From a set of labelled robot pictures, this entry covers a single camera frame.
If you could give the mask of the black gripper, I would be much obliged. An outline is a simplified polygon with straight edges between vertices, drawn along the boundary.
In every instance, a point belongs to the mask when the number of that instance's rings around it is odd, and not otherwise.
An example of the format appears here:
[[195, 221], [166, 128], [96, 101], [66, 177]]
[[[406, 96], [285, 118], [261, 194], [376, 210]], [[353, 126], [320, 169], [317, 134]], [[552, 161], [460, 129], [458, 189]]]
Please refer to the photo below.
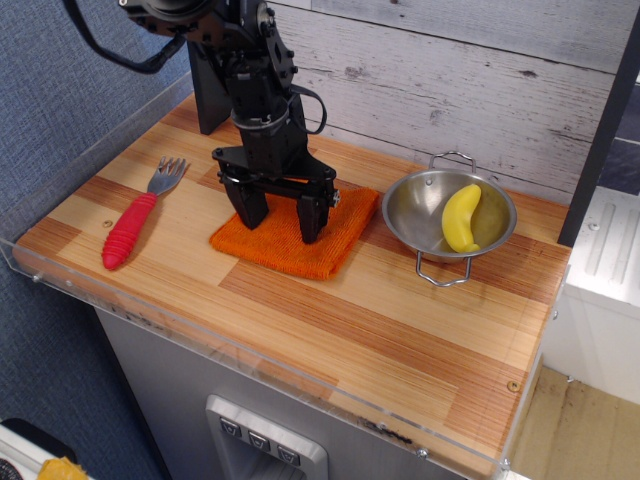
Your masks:
[[311, 155], [307, 134], [290, 120], [234, 117], [232, 122], [242, 145], [218, 147], [212, 157], [242, 223], [250, 230], [262, 223], [269, 213], [266, 194], [298, 199], [302, 241], [314, 243], [328, 223], [329, 209], [340, 202], [336, 171]]

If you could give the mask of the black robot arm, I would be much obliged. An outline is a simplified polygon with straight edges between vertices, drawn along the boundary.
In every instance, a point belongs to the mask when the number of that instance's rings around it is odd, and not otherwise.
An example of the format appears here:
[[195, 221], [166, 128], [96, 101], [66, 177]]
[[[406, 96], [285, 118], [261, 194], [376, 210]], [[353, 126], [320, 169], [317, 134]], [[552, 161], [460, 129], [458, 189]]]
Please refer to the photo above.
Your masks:
[[184, 38], [191, 49], [201, 128], [230, 119], [236, 147], [216, 148], [221, 183], [242, 223], [257, 228], [267, 195], [293, 199], [304, 243], [315, 242], [337, 205], [336, 172], [308, 149], [294, 53], [264, 1], [123, 1], [128, 17], [151, 33]]

